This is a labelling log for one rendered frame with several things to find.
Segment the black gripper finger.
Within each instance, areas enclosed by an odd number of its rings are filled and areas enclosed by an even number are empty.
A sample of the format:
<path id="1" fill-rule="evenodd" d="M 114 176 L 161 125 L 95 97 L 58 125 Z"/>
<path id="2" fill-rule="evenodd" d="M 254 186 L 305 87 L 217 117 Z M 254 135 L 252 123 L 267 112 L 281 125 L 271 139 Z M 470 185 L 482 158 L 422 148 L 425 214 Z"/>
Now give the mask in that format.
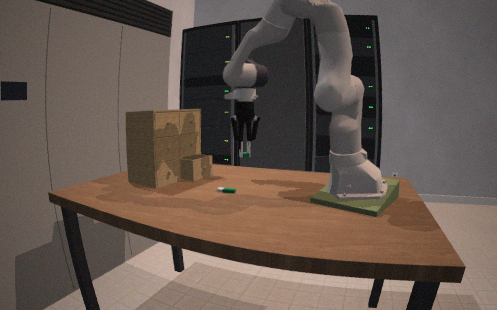
<path id="1" fill-rule="evenodd" d="M 257 128 L 258 128 L 258 122 L 260 121 L 260 117 L 255 116 L 254 117 L 254 124 L 253 124 L 253 130 L 252 130 L 252 135 L 251 135 L 251 115 L 248 115 L 248 123 L 246 123 L 246 129 L 247 129 L 247 153 L 250 153 L 251 157 L 251 142 L 252 140 L 256 139 L 256 134 L 257 134 Z"/>
<path id="2" fill-rule="evenodd" d="M 238 136 L 238 131 L 237 131 L 237 125 L 236 125 L 236 115 L 233 117 L 230 117 L 230 120 L 232 122 L 232 128 L 233 128 L 233 134 L 234 134 L 234 139 L 239 142 L 239 157 L 243 157 L 243 130 L 244 130 L 244 122 L 245 122 L 245 115 L 242 115 L 242 120 L 241 123 L 239 122 L 239 136 Z"/>

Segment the small wooden chest of drawers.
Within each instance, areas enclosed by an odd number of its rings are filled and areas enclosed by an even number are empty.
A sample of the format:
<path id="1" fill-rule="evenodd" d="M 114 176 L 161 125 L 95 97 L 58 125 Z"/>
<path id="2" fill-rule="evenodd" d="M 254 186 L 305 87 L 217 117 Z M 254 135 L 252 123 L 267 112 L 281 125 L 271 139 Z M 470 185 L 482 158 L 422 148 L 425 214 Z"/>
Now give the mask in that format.
<path id="1" fill-rule="evenodd" d="M 200 131 L 180 133 L 180 112 L 189 112 L 189 110 L 200 111 Z M 163 111 L 179 112 L 179 133 L 155 136 L 155 113 L 164 113 Z M 200 152 L 180 156 L 180 134 L 195 132 L 200 133 Z M 156 162 L 155 138 L 171 135 L 178 136 L 179 157 Z M 160 188 L 182 181 L 183 179 L 181 179 L 180 158 L 196 154 L 201 155 L 201 109 L 126 112 L 126 151 L 129 182 L 152 188 Z M 157 187 L 156 163 L 173 159 L 179 159 L 180 180 Z"/>

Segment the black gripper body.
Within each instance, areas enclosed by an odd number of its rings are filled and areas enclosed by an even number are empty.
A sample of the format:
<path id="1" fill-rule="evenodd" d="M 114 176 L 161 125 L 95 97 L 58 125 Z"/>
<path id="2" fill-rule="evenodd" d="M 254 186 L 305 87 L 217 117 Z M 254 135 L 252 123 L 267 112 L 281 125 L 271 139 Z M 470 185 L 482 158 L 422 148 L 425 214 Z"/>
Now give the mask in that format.
<path id="1" fill-rule="evenodd" d="M 240 110 L 251 110 L 251 111 L 240 111 Z M 253 111 L 252 111 L 253 110 Z M 245 122 L 248 123 L 248 115 L 251 115 L 251 121 L 255 117 L 254 113 L 254 102 L 237 102 L 236 103 L 236 113 L 238 121 L 241 123 L 242 115 L 245 115 Z"/>

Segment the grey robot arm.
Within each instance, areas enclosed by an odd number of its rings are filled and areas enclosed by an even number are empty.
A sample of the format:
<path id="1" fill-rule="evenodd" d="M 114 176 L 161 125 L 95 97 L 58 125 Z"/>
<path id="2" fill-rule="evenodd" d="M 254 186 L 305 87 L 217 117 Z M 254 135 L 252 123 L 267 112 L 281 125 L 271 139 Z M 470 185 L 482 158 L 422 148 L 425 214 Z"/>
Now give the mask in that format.
<path id="1" fill-rule="evenodd" d="M 262 20 L 246 33 L 224 69 L 225 83 L 235 87 L 224 98 L 256 100 L 255 87 L 267 84 L 269 72 L 247 58 L 254 49 L 285 39 L 295 19 L 305 17 L 315 26 L 320 58 L 315 101 L 324 111 L 332 112 L 327 190 L 338 200 L 381 199 L 386 195 L 387 181 L 382 180 L 380 169 L 367 160 L 367 152 L 361 148 L 364 87 L 359 78 L 351 75 L 350 34 L 337 4 L 330 0 L 272 0 Z"/>

